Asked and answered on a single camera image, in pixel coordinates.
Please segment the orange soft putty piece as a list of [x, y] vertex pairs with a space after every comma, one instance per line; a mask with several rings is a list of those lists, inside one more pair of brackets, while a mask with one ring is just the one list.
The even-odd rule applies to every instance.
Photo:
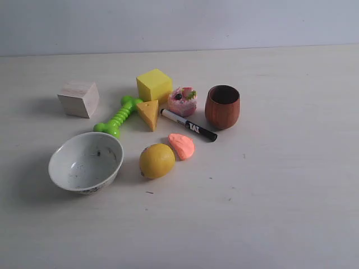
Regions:
[[195, 152], [193, 140], [185, 135], [171, 133], [168, 140], [181, 160], [189, 159]]

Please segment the black white marker pen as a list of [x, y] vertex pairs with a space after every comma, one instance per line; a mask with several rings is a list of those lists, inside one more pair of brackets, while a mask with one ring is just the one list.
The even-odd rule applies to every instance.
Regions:
[[179, 123], [183, 125], [185, 128], [191, 130], [194, 133], [197, 133], [205, 138], [207, 138], [209, 141], [214, 142], [217, 139], [217, 134], [214, 132], [211, 132], [201, 126], [199, 126], [196, 123], [191, 122], [190, 120], [187, 120], [173, 112], [167, 109], [161, 109], [160, 115], [166, 117], [167, 119], [170, 119], [173, 122]]

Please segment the pink toy cake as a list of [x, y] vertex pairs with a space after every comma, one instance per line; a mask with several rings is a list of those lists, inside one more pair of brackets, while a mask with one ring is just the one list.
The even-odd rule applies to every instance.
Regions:
[[171, 112], [189, 117], [197, 108], [197, 92], [192, 87], [179, 87], [169, 94], [167, 103]]

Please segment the yellow lemon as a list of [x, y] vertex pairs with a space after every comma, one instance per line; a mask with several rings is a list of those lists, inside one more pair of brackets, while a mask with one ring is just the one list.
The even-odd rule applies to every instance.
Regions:
[[140, 171], [146, 178], [157, 179], [169, 173], [174, 167], [175, 161], [174, 152], [168, 145], [153, 144], [140, 155]]

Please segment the orange cheese wedge toy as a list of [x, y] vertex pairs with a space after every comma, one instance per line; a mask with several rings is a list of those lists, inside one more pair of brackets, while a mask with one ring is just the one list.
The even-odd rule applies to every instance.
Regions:
[[158, 100], [138, 103], [136, 106], [142, 120], [149, 126], [151, 131], [155, 131], [159, 114]]

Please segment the brown wooden cup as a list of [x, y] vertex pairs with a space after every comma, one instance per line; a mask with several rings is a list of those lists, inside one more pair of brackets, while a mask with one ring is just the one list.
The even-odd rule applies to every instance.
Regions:
[[216, 129], [227, 129], [240, 116], [240, 93], [229, 85], [216, 85], [209, 91], [205, 104], [206, 120]]

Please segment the yellow foam cube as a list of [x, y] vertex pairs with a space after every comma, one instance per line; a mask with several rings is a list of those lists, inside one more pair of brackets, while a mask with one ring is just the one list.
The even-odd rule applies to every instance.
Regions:
[[137, 76], [136, 82], [139, 98], [144, 102], [157, 100], [164, 104], [173, 91], [172, 79], [157, 68]]

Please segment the green plastic bone toy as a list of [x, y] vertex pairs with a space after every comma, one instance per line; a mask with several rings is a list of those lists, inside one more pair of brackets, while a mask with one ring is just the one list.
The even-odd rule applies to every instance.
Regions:
[[94, 132], [102, 132], [112, 135], [115, 138], [120, 137], [120, 126], [126, 121], [126, 119], [135, 111], [137, 111], [137, 104], [142, 103], [140, 98], [134, 98], [132, 96], [124, 96], [121, 99], [120, 110], [106, 123], [98, 123], [94, 126]]

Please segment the white ceramic bowl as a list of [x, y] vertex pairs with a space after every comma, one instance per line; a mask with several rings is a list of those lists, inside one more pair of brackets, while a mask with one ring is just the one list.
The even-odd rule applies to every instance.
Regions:
[[88, 132], [70, 138], [54, 152], [48, 173], [51, 181], [66, 191], [92, 194], [113, 183], [123, 158], [117, 138]]

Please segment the light wooden cube block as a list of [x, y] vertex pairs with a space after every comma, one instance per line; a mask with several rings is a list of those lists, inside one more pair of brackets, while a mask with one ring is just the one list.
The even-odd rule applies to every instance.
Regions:
[[81, 118], [90, 118], [99, 104], [95, 82], [70, 81], [57, 96], [67, 115]]

